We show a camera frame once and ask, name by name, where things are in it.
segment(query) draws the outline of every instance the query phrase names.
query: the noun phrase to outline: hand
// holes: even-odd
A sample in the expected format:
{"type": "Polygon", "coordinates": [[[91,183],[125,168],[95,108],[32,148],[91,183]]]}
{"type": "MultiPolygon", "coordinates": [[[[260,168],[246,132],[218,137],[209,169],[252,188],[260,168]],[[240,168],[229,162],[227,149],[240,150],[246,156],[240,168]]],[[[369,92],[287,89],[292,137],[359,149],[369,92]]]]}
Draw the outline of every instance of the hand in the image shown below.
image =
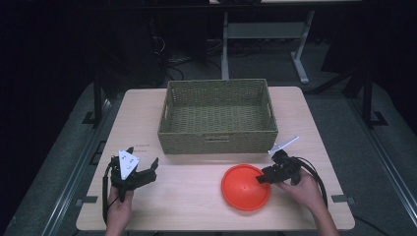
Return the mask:
{"type": "Polygon", "coordinates": [[[120,202],[118,196],[119,191],[115,187],[111,187],[108,202],[114,203],[110,206],[107,213],[106,236],[119,236],[123,234],[132,215],[132,199],[134,191],[127,191],[125,202],[120,202]]]}
{"type": "Polygon", "coordinates": [[[316,180],[303,168],[299,173],[301,180],[297,185],[288,185],[283,182],[276,185],[312,213],[320,236],[339,235],[316,180]]]}
{"type": "Polygon", "coordinates": [[[326,209],[319,186],[312,175],[303,168],[300,169],[300,183],[288,185],[283,182],[277,183],[283,191],[287,192],[300,205],[306,207],[311,212],[326,209]]]}

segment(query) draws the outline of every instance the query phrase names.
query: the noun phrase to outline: wicker basket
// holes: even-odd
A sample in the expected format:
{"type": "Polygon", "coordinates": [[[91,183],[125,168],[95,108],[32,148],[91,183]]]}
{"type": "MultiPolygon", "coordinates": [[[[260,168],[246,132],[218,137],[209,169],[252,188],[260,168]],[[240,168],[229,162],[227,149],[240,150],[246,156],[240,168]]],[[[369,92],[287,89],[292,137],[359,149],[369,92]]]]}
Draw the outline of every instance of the wicker basket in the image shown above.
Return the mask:
{"type": "Polygon", "coordinates": [[[267,152],[277,134],[266,80],[168,84],[158,129],[165,154],[267,152]]]}

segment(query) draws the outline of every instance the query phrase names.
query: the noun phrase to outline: table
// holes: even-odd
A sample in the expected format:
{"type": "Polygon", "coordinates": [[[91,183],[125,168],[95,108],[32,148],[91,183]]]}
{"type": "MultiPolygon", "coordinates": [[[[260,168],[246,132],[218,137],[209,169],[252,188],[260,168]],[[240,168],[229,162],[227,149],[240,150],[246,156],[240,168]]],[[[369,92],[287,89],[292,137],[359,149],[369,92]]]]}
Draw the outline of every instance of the table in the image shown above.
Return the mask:
{"type": "MultiPolygon", "coordinates": [[[[277,141],[298,135],[287,147],[289,155],[310,160],[328,191],[328,209],[338,229],[351,229],[354,219],[347,203],[334,203],[343,195],[325,146],[302,91],[295,87],[268,88],[278,126],[277,141]]],[[[104,170],[120,148],[134,147],[141,158],[138,171],[148,169],[156,157],[155,182],[139,188],[133,199],[133,215],[127,230],[143,231],[277,231],[315,229],[314,219],[303,207],[275,186],[267,204],[254,211],[230,206],[221,195],[220,182],[232,166],[248,163],[258,168],[271,165],[265,153],[165,155],[157,137],[166,89],[132,89],[126,92],[88,191],[98,197],[84,203],[77,227],[105,230],[101,214],[104,170]]]]}
{"type": "MultiPolygon", "coordinates": [[[[262,5],[283,4],[283,3],[341,3],[358,2],[361,0],[263,0],[262,5]]],[[[211,4],[218,3],[216,0],[209,0],[211,4]]],[[[302,84],[309,82],[308,76],[301,62],[310,27],[315,11],[310,10],[305,21],[290,23],[229,23],[228,14],[224,13],[223,21],[223,48],[221,55],[221,78],[229,80],[229,66],[227,58],[228,38],[298,38],[298,48],[291,52],[291,60],[302,84]]]]}

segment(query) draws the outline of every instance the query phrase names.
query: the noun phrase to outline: light wood tabletop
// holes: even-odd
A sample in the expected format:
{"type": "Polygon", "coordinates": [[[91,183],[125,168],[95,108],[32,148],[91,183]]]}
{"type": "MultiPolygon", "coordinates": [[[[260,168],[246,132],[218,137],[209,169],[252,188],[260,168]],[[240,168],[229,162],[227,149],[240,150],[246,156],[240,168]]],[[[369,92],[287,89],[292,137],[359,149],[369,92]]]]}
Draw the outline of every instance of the light wood tabletop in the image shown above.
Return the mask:
{"type": "MultiPolygon", "coordinates": [[[[270,87],[278,136],[283,142],[298,135],[285,148],[290,156],[308,159],[322,177],[328,192],[328,209],[336,227],[354,227],[347,203],[334,203],[343,195],[325,146],[302,91],[296,87],[270,87]]],[[[120,148],[134,147],[141,159],[138,171],[150,168],[159,157],[156,181],[135,191],[133,214],[127,230],[138,231],[276,231],[315,229],[314,219],[303,207],[275,186],[268,202],[259,209],[242,211],[230,206],[221,194],[224,173],[247,163],[260,169],[273,162],[267,153],[165,155],[157,137],[166,89],[132,89],[126,92],[120,110],[92,178],[88,196],[77,221],[80,230],[105,230],[102,219],[102,177],[112,155],[120,148]]]]}

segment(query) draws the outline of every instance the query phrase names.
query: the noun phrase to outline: plastic bowl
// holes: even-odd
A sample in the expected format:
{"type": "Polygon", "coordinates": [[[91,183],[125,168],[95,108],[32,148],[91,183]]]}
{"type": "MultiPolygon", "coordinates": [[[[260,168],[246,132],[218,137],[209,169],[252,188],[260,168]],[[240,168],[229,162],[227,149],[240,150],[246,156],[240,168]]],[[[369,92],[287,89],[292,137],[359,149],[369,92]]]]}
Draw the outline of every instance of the plastic bowl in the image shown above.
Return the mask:
{"type": "Polygon", "coordinates": [[[264,173],[255,166],[239,164],[226,171],[221,192],[226,201],[241,210],[254,210],[267,203],[270,184],[260,184],[257,176],[264,173]]]}

